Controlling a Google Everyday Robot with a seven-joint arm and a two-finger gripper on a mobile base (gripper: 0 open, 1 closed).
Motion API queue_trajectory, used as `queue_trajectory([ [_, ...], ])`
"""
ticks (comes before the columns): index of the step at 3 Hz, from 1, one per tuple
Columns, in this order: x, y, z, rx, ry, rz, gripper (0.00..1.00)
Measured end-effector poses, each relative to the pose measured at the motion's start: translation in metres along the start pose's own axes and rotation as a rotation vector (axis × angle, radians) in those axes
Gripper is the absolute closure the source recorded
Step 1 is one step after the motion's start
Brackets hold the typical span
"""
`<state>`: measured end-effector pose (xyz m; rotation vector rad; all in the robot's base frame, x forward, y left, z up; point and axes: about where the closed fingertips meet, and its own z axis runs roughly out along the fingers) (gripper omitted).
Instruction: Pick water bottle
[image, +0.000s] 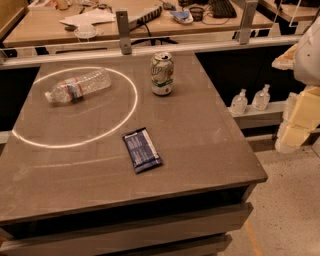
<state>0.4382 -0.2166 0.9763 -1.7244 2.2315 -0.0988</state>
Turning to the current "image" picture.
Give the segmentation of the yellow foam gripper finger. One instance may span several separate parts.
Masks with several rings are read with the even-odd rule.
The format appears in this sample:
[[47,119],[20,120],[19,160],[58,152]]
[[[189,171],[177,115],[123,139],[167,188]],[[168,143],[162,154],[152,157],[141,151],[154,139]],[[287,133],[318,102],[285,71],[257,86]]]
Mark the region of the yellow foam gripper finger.
[[277,132],[276,150],[280,153],[296,151],[319,125],[320,88],[307,86],[299,94],[290,92]]

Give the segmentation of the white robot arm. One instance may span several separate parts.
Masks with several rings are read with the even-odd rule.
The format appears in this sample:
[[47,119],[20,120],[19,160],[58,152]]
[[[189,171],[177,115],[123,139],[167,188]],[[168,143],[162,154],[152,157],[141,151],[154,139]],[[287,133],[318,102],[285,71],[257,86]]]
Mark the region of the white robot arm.
[[289,94],[275,142],[278,152],[292,153],[320,124],[320,17],[272,66],[291,69],[294,78],[306,85],[299,94]]

